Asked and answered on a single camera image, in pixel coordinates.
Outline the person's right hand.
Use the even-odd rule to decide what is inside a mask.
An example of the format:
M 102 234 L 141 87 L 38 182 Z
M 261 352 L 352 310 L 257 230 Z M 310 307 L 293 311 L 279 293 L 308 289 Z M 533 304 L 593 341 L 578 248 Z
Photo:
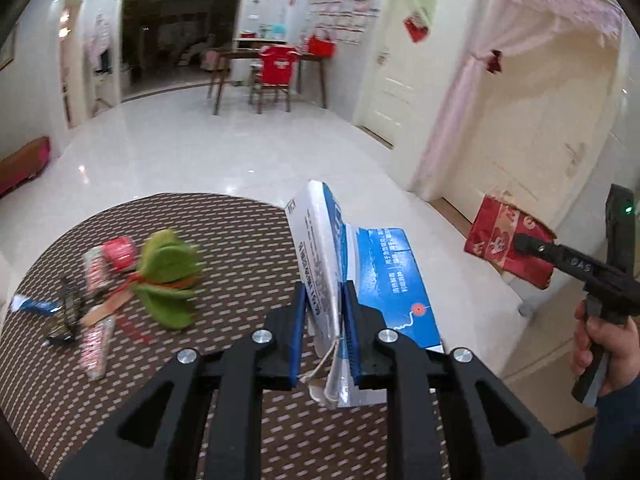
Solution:
M 600 304 L 588 297 L 575 311 L 574 350 L 570 369 L 576 376 L 572 395 L 593 406 L 606 396 L 631 385 L 639 377 L 639 332 L 631 316 L 608 320 Z

